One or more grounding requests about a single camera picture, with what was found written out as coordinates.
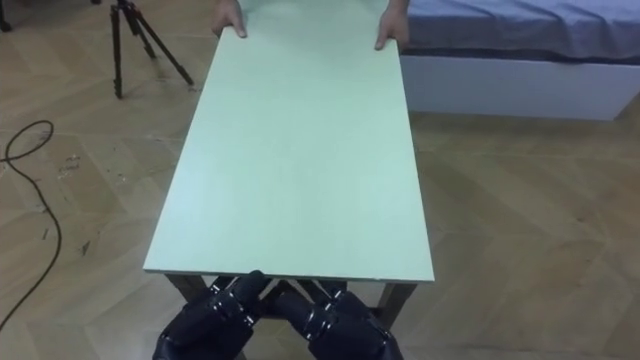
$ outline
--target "blue bedsheet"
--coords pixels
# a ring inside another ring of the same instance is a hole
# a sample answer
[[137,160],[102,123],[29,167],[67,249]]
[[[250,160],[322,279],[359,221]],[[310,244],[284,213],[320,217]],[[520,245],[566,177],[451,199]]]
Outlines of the blue bedsheet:
[[411,46],[640,56],[640,0],[411,0]]

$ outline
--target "herringbone parquet floor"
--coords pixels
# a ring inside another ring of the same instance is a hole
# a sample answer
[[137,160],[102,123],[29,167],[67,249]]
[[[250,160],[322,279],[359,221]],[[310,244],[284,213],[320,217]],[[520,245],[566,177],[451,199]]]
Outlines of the herringbone parquet floor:
[[[0,34],[0,145],[34,120],[56,124],[17,165],[50,199],[64,244],[0,335],[0,358],[149,359],[182,300],[141,266],[199,94],[123,32],[118,101],[106,5],[5,2],[16,31]],[[212,2],[139,5],[202,84]],[[406,358],[640,358],[640,102],[610,124],[414,114],[412,125],[437,282],[396,323]],[[39,141],[34,130],[16,151]],[[0,316],[54,250],[41,210],[3,167]],[[380,290],[354,288],[370,299]],[[283,323],[262,322],[246,352],[308,358],[302,345]]]

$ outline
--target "light green tabletop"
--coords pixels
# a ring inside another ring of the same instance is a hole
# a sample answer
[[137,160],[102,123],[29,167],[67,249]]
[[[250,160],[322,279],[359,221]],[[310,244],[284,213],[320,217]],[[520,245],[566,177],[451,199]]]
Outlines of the light green tabletop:
[[433,280],[384,0],[242,2],[200,97],[145,270]]

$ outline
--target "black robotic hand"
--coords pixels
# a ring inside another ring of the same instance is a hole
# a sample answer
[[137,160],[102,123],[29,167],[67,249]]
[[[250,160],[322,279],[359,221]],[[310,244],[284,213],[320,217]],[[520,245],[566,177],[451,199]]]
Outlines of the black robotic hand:
[[315,304],[291,291],[275,301],[276,310],[309,341],[318,360],[402,360],[396,339],[353,293],[336,287],[321,290],[300,281]]
[[253,335],[260,293],[269,279],[259,271],[238,279],[218,278],[169,323],[153,360],[232,360]]

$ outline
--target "person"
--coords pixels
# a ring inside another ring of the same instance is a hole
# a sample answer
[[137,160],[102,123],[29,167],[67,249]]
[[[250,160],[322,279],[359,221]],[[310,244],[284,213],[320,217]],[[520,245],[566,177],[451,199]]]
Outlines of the person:
[[[409,0],[389,0],[387,8],[380,17],[375,42],[376,50],[383,49],[388,39],[395,39],[401,49],[406,47],[409,42],[408,9]],[[213,32],[220,36],[222,29],[226,26],[232,26],[239,37],[247,37],[242,8],[238,0],[218,0],[215,5]]]

